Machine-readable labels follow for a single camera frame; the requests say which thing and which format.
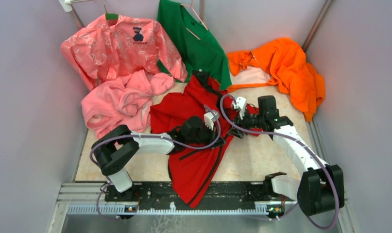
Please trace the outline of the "red jacket black lining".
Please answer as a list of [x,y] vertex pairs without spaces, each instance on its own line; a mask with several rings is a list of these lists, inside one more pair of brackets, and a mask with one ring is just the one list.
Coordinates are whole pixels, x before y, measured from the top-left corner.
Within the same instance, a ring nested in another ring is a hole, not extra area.
[[[208,72],[194,71],[182,93],[168,93],[159,104],[151,106],[151,132],[173,133],[172,139],[178,140],[182,136],[181,131],[193,127],[189,122],[191,117],[203,118],[205,106],[220,110],[220,99],[227,92],[220,91],[219,87]],[[179,147],[168,159],[172,187],[191,208],[195,208],[202,200],[225,150],[234,138],[229,134],[231,125],[222,117],[219,123],[221,137],[218,146],[200,149],[215,139],[210,129],[204,129],[184,140],[192,148]]]

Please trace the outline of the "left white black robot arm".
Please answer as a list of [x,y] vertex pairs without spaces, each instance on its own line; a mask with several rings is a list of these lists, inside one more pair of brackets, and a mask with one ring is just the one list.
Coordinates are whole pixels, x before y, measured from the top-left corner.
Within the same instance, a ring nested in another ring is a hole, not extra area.
[[111,188],[124,201],[135,196],[132,178],[125,169],[135,155],[167,155],[174,191],[189,206],[204,196],[231,141],[229,124],[214,118],[192,116],[181,126],[164,133],[138,133],[120,125],[96,141],[90,158]]

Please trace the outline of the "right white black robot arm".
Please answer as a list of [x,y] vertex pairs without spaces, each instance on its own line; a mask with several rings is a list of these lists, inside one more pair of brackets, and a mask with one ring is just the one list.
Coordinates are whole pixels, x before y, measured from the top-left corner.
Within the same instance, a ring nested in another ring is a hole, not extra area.
[[284,172],[267,175],[263,193],[269,200],[283,195],[297,201],[306,216],[324,212],[338,212],[344,206],[344,175],[338,165],[329,165],[302,139],[293,122],[281,116],[274,96],[261,96],[258,113],[248,110],[243,97],[229,97],[231,108],[238,116],[229,123],[241,133],[262,133],[283,149],[300,173],[300,179]]

